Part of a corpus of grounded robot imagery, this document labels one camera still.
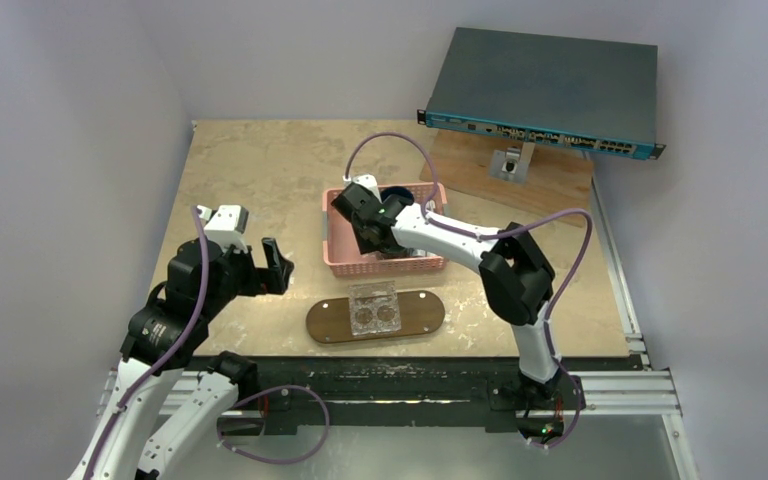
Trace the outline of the oval wooden tray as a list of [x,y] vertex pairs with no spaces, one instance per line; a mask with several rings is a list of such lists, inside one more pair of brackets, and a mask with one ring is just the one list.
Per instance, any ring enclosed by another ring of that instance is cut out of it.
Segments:
[[396,332],[355,337],[351,333],[348,297],[316,303],[306,314],[309,336],[320,344],[343,344],[367,340],[389,340],[436,332],[446,316],[442,300],[425,290],[398,292],[402,329]]

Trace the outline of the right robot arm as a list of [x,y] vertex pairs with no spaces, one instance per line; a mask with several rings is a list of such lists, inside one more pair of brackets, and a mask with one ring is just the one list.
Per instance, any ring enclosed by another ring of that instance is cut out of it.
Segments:
[[331,206],[350,224],[362,254],[422,250],[477,274],[489,308],[512,328],[524,399],[544,407],[559,396],[560,367],[549,342],[555,271],[521,225],[499,230],[456,221],[408,197],[379,198],[358,183]]

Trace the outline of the pink plastic basket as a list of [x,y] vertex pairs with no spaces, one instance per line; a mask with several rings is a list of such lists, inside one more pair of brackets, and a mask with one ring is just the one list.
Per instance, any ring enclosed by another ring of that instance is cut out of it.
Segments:
[[384,258],[380,254],[362,255],[350,223],[331,202],[342,187],[326,189],[322,197],[323,261],[336,277],[383,277],[425,274],[443,270],[448,261],[441,256]]

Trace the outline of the dark blue mug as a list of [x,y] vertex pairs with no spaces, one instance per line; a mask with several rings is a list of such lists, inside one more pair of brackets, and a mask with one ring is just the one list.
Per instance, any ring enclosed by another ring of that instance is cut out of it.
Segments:
[[382,201],[386,201],[390,197],[400,197],[413,203],[415,196],[410,189],[405,186],[390,186],[380,190],[380,196]]

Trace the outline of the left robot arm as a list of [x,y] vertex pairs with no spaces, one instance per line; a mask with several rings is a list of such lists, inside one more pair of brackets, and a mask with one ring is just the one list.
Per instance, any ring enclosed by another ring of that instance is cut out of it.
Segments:
[[239,297],[282,295],[294,270],[275,239],[265,237],[266,266],[256,266],[241,239],[200,236],[181,244],[167,277],[132,316],[116,380],[73,479],[160,479],[191,450],[218,416],[252,405],[260,391],[255,362],[214,356],[189,397],[161,426],[155,421],[208,338],[209,324]]

